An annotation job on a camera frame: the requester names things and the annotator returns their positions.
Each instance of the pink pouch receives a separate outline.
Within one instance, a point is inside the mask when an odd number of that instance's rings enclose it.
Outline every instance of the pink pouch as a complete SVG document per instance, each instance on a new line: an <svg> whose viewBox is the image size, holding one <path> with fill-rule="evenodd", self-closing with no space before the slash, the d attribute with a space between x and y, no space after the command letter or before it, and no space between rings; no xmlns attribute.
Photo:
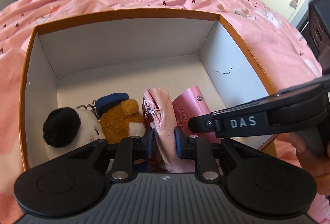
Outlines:
<svg viewBox="0 0 330 224"><path fill-rule="evenodd" d="M143 111L152 116L150 126L156 131L155 140L166 170L172 173L194 172L194 161L180 160L177 155L174 137L177 121L169 93L159 88L146 89Z"/></svg>
<svg viewBox="0 0 330 224"><path fill-rule="evenodd" d="M193 86L184 91L172 104L177 125L182 128L186 136L196 134L206 137L211 143L220 143L221 138L216 138L214 132L192 133L188 128L190 118L211 113L198 86Z"/></svg>

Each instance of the gray ribbed panel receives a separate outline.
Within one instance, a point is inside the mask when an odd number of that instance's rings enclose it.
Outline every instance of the gray ribbed panel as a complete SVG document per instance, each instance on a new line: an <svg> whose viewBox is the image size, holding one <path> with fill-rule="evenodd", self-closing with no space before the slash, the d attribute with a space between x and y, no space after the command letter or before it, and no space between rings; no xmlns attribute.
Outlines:
<svg viewBox="0 0 330 224"><path fill-rule="evenodd" d="M25 215L18 224L313 224L307 216L264 220L240 211L217 185L194 174L140 173L129 183L115 184L90 210L61 220Z"/></svg>

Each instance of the pink wallet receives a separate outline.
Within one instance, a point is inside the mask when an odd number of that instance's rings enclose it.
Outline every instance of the pink wallet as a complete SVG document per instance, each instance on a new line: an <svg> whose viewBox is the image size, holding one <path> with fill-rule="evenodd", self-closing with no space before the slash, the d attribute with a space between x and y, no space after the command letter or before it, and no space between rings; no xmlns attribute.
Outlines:
<svg viewBox="0 0 330 224"><path fill-rule="evenodd" d="M172 104L177 124L182 128L186 136L196 134L206 137L211 143L220 142L221 138L216 138L214 132L192 133L188 128L190 118L211 113L198 86L193 86L184 91Z"/></svg>

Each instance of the pink bedding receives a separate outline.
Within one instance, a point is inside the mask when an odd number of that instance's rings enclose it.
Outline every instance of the pink bedding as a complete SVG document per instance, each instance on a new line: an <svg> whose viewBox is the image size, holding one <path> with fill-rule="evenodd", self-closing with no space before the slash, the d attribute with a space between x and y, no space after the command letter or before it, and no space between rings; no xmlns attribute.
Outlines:
<svg viewBox="0 0 330 224"><path fill-rule="evenodd" d="M23 171L19 150L19 87L32 29L37 24L68 16L139 7L182 8L222 14L245 40L276 89L321 76L321 67L304 38L261 0L19 0L0 14L1 224L13 223L21 215L14 200L13 185ZM279 155L294 161L293 148L288 141L279 142ZM316 199L316 212L311 215L325 223L330 208L324 199ZM323 215L317 211L321 205Z"/></svg>

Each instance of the plush ear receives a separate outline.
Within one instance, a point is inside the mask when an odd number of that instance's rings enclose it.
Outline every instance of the plush ear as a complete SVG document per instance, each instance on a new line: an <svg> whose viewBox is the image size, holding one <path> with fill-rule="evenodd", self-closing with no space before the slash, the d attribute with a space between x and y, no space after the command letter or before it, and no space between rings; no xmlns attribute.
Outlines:
<svg viewBox="0 0 330 224"><path fill-rule="evenodd" d="M139 104L134 99L125 100L120 105L126 116L131 116L139 111Z"/></svg>
<svg viewBox="0 0 330 224"><path fill-rule="evenodd" d="M55 148L65 147L75 139L80 125L79 114L73 108L58 108L44 123L44 140Z"/></svg>

